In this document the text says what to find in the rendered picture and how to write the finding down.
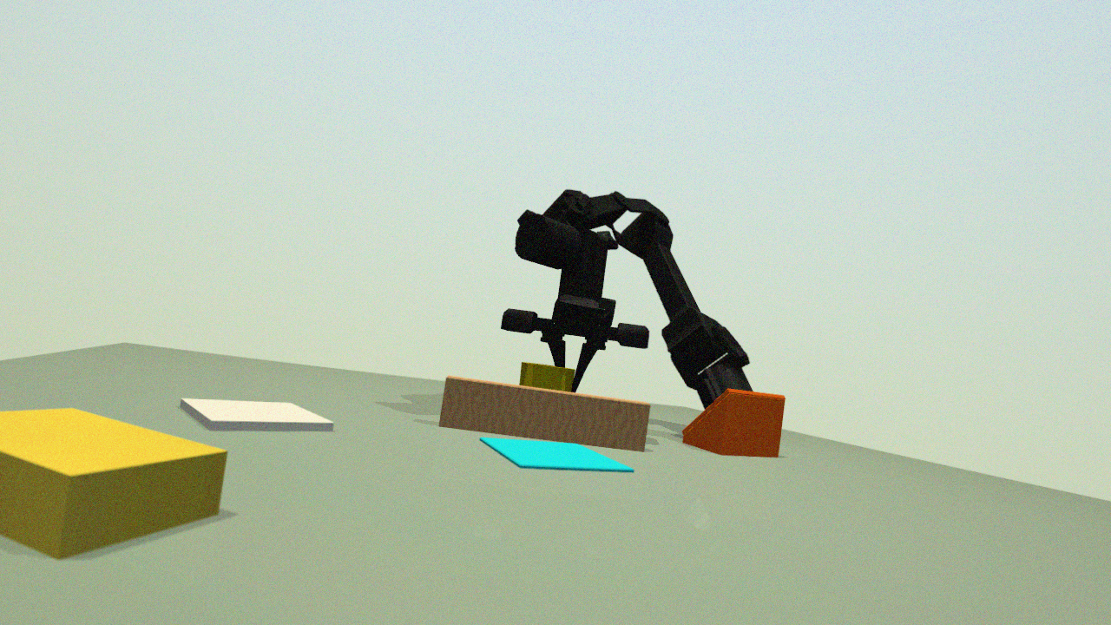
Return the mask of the yellow block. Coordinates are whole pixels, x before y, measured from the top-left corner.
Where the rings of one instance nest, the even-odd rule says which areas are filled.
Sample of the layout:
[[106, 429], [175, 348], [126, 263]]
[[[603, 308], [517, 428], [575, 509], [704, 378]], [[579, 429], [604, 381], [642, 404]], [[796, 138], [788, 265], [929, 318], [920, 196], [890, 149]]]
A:
[[0, 535], [66, 560], [216, 516], [226, 462], [79, 409], [0, 411]]

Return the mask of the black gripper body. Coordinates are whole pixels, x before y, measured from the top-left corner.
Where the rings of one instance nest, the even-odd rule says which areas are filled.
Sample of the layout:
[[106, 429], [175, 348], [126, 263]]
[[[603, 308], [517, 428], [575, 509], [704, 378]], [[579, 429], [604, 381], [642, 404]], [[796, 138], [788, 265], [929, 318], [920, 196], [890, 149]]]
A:
[[[603, 282], [603, 278], [598, 278], [594, 274], [561, 273], [558, 298], [561, 293], [561, 288], [565, 285], [573, 288], [572, 293], [578, 298], [588, 298], [588, 290], [595, 290], [600, 294], [600, 302]], [[523, 333], [540, 331], [542, 332], [542, 337], [556, 337], [560, 340], [564, 335], [580, 336], [585, 337], [587, 344], [594, 345], [605, 345], [608, 340], [613, 340], [618, 341], [620, 345], [628, 345], [628, 347], [649, 347], [649, 329], [647, 326], [619, 323], [618, 327], [598, 326], [598, 331], [590, 335], [590, 333], [575, 331], [575, 329], [571, 327], [556, 327], [556, 323], [551, 323], [550, 317], [538, 317], [538, 313], [530, 310], [508, 308], [503, 313], [503, 325], [501, 329], [503, 331]]]

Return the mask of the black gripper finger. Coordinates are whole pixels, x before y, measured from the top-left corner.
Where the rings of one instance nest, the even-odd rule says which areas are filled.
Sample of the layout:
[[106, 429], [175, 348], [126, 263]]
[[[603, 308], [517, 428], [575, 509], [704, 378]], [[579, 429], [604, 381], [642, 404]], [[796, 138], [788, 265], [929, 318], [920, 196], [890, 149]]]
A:
[[565, 341], [556, 337], [541, 337], [541, 341], [550, 345], [556, 367], [565, 367]]
[[588, 367], [588, 363], [590, 363], [591, 359], [595, 356], [595, 352], [598, 351], [605, 351], [605, 345], [594, 345], [587, 343], [582, 344], [580, 357], [578, 361], [578, 367], [575, 367], [575, 379], [573, 379], [573, 384], [571, 389], [571, 392], [573, 392], [573, 394], [575, 394], [575, 389], [578, 389], [580, 381], [583, 377], [583, 373]]

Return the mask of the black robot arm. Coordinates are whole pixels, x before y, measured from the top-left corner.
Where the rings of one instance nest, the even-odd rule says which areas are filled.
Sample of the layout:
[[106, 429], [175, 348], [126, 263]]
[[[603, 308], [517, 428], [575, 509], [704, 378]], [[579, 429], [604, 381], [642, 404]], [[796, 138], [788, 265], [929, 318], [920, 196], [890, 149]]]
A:
[[[615, 219], [625, 211], [641, 216], [619, 233]], [[608, 250], [618, 249], [618, 244], [644, 260], [669, 316], [669, 325], [662, 329], [667, 352], [685, 385], [697, 389], [702, 406], [709, 407], [725, 389], [753, 391], [742, 369], [750, 363], [745, 351], [725, 326], [700, 312], [670, 252], [669, 219], [652, 203], [621, 193], [589, 198], [581, 191], [565, 190], [543, 214], [526, 209], [517, 224], [517, 256], [561, 269], [561, 273], [604, 279]], [[599, 226], [611, 228], [615, 239], [610, 231], [590, 230]], [[588, 298], [572, 292], [573, 288], [561, 288], [551, 320], [556, 327], [592, 335], [598, 326], [612, 326], [614, 299], [601, 298], [599, 302], [595, 290], [588, 290]]]

